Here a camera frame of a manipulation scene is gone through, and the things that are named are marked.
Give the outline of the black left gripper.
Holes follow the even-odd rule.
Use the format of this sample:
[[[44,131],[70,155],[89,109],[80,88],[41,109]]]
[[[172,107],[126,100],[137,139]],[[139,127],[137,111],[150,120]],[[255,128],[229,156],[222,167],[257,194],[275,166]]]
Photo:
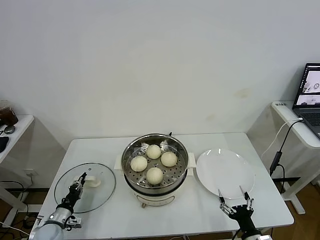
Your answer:
[[[68,194],[61,200],[61,205],[65,208],[73,208],[82,194],[82,187],[85,184],[87,173],[74,179],[74,184],[68,188]]]

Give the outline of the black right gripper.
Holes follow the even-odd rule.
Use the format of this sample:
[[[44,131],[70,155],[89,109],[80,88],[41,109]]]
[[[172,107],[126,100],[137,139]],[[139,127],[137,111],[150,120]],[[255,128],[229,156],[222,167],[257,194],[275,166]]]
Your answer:
[[[236,205],[236,206],[229,206],[225,198],[223,197],[220,189],[218,189],[218,198],[220,201],[219,208],[226,214],[231,215],[231,219],[235,220],[241,231],[251,231],[255,230],[256,227],[251,219],[252,214],[254,213],[253,209],[253,201],[254,199],[251,198],[247,191],[243,189],[243,187],[239,186],[241,193],[246,200],[246,204],[244,205]]]

